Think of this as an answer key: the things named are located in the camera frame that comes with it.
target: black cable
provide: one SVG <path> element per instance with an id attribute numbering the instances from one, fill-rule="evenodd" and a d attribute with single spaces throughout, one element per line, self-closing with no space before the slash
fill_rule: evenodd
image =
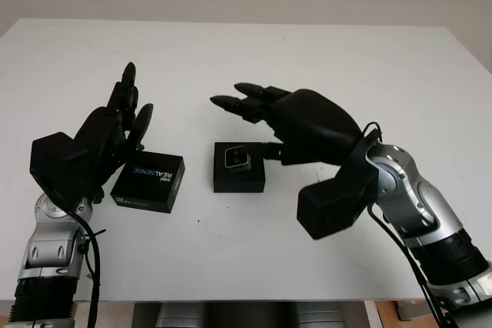
<path id="1" fill-rule="evenodd" d="M 374 207 L 374 204 L 369 205 L 367 207 L 367 212 L 369 213 L 371 218 L 377 224 L 379 224 L 379 226 L 387 233 L 387 235 L 396 243 L 396 245 L 400 248 L 401 252 L 407 258 L 408 263 L 410 264 L 410 266 L 411 266 L 411 268 L 415 274 L 415 277 L 417 278 L 417 282 L 418 282 L 420 288 L 422 289 L 425 300 L 427 301 L 427 305 L 429 305 L 430 311 L 432 312 L 432 315 L 437 322 L 437 325 L 439 327 L 444 327 L 444 322 L 446 320 L 444 318 L 442 311 L 440 310 L 439 304 L 437 303 L 435 297 L 429 291 L 429 287 L 427 285 L 427 280 L 425 279 L 424 275 L 422 274 L 420 267 L 417 265 L 414 258 L 411 256 L 410 251 L 408 251 L 408 249 L 402 244 L 400 239 L 393 232 L 391 232 L 390 228 L 386 224 L 384 224 L 384 222 L 373 212 L 373 207 Z"/>
<path id="2" fill-rule="evenodd" d="M 371 125 L 376 126 L 377 130 L 381 133 L 381 135 L 380 135 L 380 139 L 381 139 L 381 141 L 383 141 L 383 138 L 382 138 L 382 133 L 383 133 L 383 132 L 382 132 L 382 130 L 381 130 L 381 126 L 380 126 L 380 125 L 379 125 L 379 123 L 377 123 L 376 121 L 372 121 L 372 122 L 369 122 L 368 124 L 366 124 L 366 127 L 364 128 L 364 130 L 362 130 L 362 136 L 365 136 L 365 135 L 366 135 L 367 130 L 369 129 L 369 127 L 370 127 Z"/>
<path id="3" fill-rule="evenodd" d="M 85 251 L 85 262 L 92 278 L 91 306 L 89 307 L 87 327 L 95 328 L 95 322 L 98 319 L 99 286 L 101 281 L 101 258 L 99 255 L 98 241 L 96 240 L 95 234 L 91 227 L 84 219 L 82 219 L 82 217 L 71 210 L 66 210 L 62 207 L 60 207 L 60 209 L 62 209 L 66 214 L 77 221 L 82 228 L 84 228 L 85 233 L 88 235 L 89 242 L 92 244 L 92 252 L 94 253 L 94 269 L 91 268 L 91 264 L 88 262 L 88 245 Z"/>

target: robot finger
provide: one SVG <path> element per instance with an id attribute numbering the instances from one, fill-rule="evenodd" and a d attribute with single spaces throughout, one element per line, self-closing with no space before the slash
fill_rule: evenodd
<path id="1" fill-rule="evenodd" d="M 263 88 L 257 84 L 248 84 L 246 82 L 241 82 L 234 85 L 235 89 L 239 92 L 245 94 L 249 98 L 253 98 L 265 103 L 275 103 L 277 100 L 290 94 L 289 91 L 281 90 L 280 88 L 274 88 L 270 86 L 268 88 Z"/>

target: small black box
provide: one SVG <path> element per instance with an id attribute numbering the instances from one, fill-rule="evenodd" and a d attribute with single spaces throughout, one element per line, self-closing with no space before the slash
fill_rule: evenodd
<path id="1" fill-rule="evenodd" d="M 246 145 L 249 162 L 243 163 L 242 148 Z M 226 163 L 226 151 L 238 148 L 236 157 Z M 214 147 L 214 192 L 263 192 L 264 164 L 259 143 L 216 142 Z"/>
<path id="2" fill-rule="evenodd" d="M 184 172 L 183 157 L 141 151 L 127 162 L 111 196 L 120 207 L 171 213 Z"/>

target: robotic hand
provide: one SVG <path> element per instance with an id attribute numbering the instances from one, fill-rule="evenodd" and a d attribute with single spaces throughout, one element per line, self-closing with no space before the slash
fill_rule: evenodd
<path id="1" fill-rule="evenodd" d="M 135 72 L 129 63 L 108 105 L 95 109 L 74 139 L 58 132 L 33 141 L 30 171 L 44 193 L 35 205 L 36 228 L 25 250 L 6 327 L 72 328 L 72 301 L 84 257 L 93 282 L 88 326 L 95 326 L 100 262 L 88 225 L 92 204 L 101 202 L 102 185 L 109 177 L 135 151 L 143 150 L 141 139 L 153 109 L 147 104 L 135 118 Z M 94 269 L 87 258 L 89 243 Z"/>
<path id="2" fill-rule="evenodd" d="M 414 159 L 382 143 L 378 124 L 366 135 L 375 122 L 361 131 L 346 111 L 314 91 L 235 87 L 247 97 L 211 101 L 246 121 L 266 121 L 284 143 L 267 144 L 265 158 L 284 165 L 341 166 L 335 178 L 299 192 L 298 220 L 314 239 L 350 227 L 368 207 L 407 256 L 440 326 L 492 326 L 492 264 L 471 243 L 439 190 L 419 174 Z M 396 235 L 374 215 L 374 203 Z"/>

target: metal arm segment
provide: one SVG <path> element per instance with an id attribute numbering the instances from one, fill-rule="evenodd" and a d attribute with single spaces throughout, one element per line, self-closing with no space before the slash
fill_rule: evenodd
<path id="1" fill-rule="evenodd" d="M 89 222 L 92 206 L 84 198 L 75 213 Z M 36 228 L 24 252 L 10 324 L 6 327 L 70 328 L 73 295 L 85 252 L 82 227 L 46 194 L 35 205 Z"/>
<path id="2" fill-rule="evenodd" d="M 379 170 L 377 205 L 419 261 L 441 306 L 453 311 L 490 299 L 492 264 L 414 159 L 400 147 L 378 143 L 367 161 Z"/>

